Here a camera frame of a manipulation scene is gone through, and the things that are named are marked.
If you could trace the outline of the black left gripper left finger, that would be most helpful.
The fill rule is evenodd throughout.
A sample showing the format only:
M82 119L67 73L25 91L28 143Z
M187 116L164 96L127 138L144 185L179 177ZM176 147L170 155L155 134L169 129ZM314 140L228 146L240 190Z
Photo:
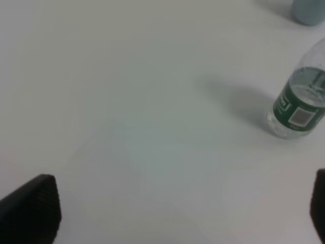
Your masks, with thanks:
M40 174L1 199L1 243L54 243L60 222L53 175Z

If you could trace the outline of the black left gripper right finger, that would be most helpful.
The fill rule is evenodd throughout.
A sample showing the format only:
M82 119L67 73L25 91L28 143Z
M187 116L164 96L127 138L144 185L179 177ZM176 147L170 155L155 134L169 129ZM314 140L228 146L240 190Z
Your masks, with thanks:
M322 244L324 244L324 214L325 214L325 193L324 193L324 169L319 169L316 173L311 202L310 216Z

